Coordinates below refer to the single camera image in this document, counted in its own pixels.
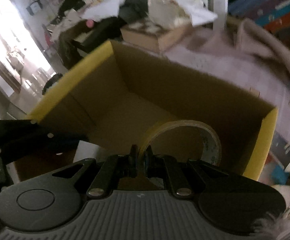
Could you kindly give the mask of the grey purple cloth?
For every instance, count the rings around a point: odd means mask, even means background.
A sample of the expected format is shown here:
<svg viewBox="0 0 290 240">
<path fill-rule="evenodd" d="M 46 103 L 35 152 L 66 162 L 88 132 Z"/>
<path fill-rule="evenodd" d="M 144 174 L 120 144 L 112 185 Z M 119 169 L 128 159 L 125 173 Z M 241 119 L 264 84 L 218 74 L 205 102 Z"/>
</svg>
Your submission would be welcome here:
<svg viewBox="0 0 290 240">
<path fill-rule="evenodd" d="M 196 53 L 263 63 L 290 88 L 290 49 L 251 20 L 223 31 L 200 28 L 193 32 L 186 48 Z"/>
</svg>

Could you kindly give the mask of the blue wrapper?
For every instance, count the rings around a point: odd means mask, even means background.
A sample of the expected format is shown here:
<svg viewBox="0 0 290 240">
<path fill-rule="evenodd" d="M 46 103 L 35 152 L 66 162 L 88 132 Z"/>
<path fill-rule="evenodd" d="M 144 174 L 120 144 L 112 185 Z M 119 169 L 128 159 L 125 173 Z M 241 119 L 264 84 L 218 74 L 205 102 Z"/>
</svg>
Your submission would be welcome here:
<svg viewBox="0 0 290 240">
<path fill-rule="evenodd" d="M 276 165 L 271 173 L 271 178 L 275 185 L 286 185 L 289 176 L 290 173 L 285 172 L 279 165 Z"/>
</svg>

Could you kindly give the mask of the yellow cardboard box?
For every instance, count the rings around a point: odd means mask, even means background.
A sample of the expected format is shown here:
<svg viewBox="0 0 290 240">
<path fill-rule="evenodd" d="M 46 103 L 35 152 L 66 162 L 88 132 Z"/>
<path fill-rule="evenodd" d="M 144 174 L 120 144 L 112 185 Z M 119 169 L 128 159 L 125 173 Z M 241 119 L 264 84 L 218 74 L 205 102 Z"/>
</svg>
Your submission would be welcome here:
<svg viewBox="0 0 290 240">
<path fill-rule="evenodd" d="M 219 136 L 221 166 L 258 180 L 277 114 L 274 106 L 231 83 L 106 41 L 71 68 L 28 118 L 87 135 L 118 153 L 143 146 L 167 122 L 203 122 Z"/>
</svg>

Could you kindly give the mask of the wooden chessboard box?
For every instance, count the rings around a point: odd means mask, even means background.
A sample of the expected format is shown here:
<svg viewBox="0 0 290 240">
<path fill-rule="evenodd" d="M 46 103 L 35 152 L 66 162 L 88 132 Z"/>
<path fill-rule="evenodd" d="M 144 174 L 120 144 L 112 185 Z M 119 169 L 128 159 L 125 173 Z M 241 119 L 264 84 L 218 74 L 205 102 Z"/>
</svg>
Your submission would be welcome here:
<svg viewBox="0 0 290 240">
<path fill-rule="evenodd" d="M 191 24 L 166 30 L 152 22 L 138 21 L 121 28 L 123 40 L 155 53 L 162 53 L 194 31 Z"/>
</svg>

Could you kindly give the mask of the black trash bin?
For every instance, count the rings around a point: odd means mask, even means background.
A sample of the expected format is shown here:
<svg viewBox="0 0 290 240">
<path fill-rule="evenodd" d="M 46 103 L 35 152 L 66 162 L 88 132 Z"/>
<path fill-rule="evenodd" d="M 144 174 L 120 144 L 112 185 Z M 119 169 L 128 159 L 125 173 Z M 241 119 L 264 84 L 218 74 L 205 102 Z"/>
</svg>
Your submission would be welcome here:
<svg viewBox="0 0 290 240">
<path fill-rule="evenodd" d="M 45 84 L 43 90 L 42 90 L 42 95 L 45 95 L 46 92 L 53 86 L 55 85 L 61 78 L 63 77 L 63 74 L 57 73 L 54 74 L 53 77 L 51 77 L 47 83 Z"/>
</svg>

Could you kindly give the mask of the white tissue pack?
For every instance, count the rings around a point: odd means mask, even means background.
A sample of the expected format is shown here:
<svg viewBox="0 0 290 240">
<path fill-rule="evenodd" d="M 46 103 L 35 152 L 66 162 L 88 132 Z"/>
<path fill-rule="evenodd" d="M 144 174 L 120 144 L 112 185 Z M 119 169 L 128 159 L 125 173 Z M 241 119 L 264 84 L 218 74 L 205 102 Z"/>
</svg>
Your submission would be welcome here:
<svg viewBox="0 0 290 240">
<path fill-rule="evenodd" d="M 208 0 L 148 0 L 148 18 L 170 30 L 212 23 L 217 14 L 208 9 Z"/>
</svg>

